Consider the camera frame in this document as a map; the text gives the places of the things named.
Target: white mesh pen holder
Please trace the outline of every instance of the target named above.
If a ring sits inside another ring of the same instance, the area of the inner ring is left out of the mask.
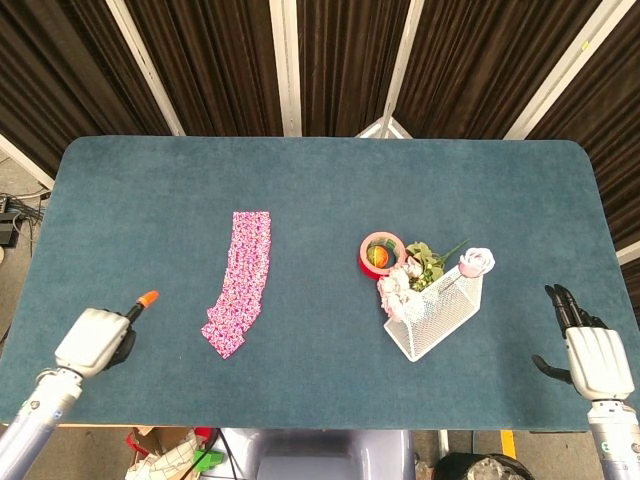
[[[412,302],[401,320],[384,328],[407,358],[415,362],[480,309],[482,278],[467,278],[454,267],[425,288],[420,305]]]

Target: table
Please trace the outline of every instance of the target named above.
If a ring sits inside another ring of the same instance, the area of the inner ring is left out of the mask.
[[[262,314],[225,361],[200,327],[232,212],[249,210],[271,212],[271,269]],[[377,230],[437,252],[468,238],[496,257],[479,313],[415,364],[356,263]],[[588,403],[530,359],[567,365],[543,290],[554,282],[638,358],[591,165],[571,142],[81,138],[0,360],[0,421],[85,307],[125,311],[155,288],[129,360],[84,383],[68,422],[584,430]]]

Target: roll of tape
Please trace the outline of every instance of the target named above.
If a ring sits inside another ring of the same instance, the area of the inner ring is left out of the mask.
[[[375,232],[368,235],[360,245],[360,255],[358,257],[358,264],[364,274],[374,280],[378,280],[380,277],[389,275],[391,268],[378,268],[369,262],[367,259],[367,249],[374,246],[383,246],[393,252],[396,257],[397,264],[403,264],[407,259],[407,252],[405,250],[402,241],[396,237],[393,233],[389,232]]]

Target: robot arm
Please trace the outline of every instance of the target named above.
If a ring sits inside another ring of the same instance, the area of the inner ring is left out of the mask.
[[[640,480],[640,428],[635,411],[623,403],[634,385],[620,335],[580,308],[562,285],[547,285],[545,290],[565,339],[569,370],[551,367],[539,355],[533,362],[591,401],[589,426],[605,478]]]
[[[126,360],[140,313],[158,297],[149,292],[126,314],[87,308],[55,351],[58,368],[42,372],[36,389],[0,437],[0,479],[24,477],[55,427],[82,393],[82,380]]]

